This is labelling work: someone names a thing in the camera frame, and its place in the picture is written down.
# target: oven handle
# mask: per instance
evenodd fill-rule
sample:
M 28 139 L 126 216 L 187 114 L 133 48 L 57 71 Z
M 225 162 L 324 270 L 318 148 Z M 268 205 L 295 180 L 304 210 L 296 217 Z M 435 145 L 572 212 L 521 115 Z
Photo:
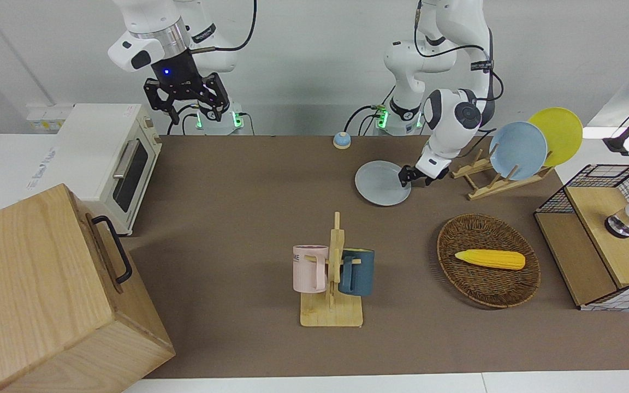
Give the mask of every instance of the oven handle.
M 118 237 L 118 233 L 116 233 L 115 228 L 113 228 L 113 224 L 107 216 L 98 216 L 92 218 L 92 224 L 97 225 L 102 222 L 105 222 L 108 225 L 108 229 L 110 229 L 110 234 L 113 236 L 113 241 L 115 242 L 115 246 L 118 248 L 118 252 L 120 253 L 120 257 L 123 259 L 123 264 L 125 265 L 125 273 L 120 274 L 117 278 L 115 278 L 115 282 L 118 284 L 122 284 L 125 281 L 128 281 L 128 278 L 133 274 L 133 267 L 130 266 L 130 259 L 128 259 L 127 254 L 125 254 L 125 249 L 123 248 L 123 244 L 120 244 L 120 238 Z
M 130 169 L 130 164 L 133 163 L 133 157 L 135 157 L 135 153 L 138 151 L 138 147 L 140 147 L 140 141 L 138 139 L 129 141 L 128 144 L 125 145 L 125 150 L 120 157 L 120 162 L 118 162 L 118 166 L 113 172 L 114 179 L 125 179 Z

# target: wooden box lid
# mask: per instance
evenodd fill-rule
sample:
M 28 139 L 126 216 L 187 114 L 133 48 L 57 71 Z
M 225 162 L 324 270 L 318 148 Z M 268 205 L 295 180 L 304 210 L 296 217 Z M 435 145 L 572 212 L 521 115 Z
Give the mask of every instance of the wooden box lid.
M 629 239 L 619 239 L 604 226 L 606 217 L 627 205 L 617 188 L 567 187 L 567 197 L 618 288 L 629 285 Z
M 112 321 L 82 230 L 62 184 L 0 210 L 0 389 Z

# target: dark blue mug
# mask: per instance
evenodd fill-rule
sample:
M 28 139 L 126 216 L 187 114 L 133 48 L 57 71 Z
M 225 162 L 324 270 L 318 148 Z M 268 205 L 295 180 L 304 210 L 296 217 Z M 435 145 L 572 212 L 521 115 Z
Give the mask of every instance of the dark blue mug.
M 344 248 L 343 264 L 340 267 L 339 292 L 354 296 L 369 296 L 372 293 L 372 273 L 375 251 L 363 248 Z

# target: corn cob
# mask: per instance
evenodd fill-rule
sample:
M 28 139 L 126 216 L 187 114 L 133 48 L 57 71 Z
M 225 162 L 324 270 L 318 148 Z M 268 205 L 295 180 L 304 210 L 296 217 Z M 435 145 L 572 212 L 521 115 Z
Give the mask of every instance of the corn cob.
M 526 257 L 520 252 L 499 249 L 467 249 L 455 257 L 469 264 L 497 269 L 520 270 L 526 266 Z

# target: white plate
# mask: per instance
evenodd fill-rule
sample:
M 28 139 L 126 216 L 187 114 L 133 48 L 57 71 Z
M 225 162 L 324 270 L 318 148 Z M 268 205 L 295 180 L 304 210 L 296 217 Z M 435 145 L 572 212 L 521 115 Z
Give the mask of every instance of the white plate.
M 412 185 L 400 184 L 402 169 L 387 161 L 371 161 L 356 172 L 356 189 L 360 195 L 380 206 L 392 206 L 403 202 L 412 192 Z

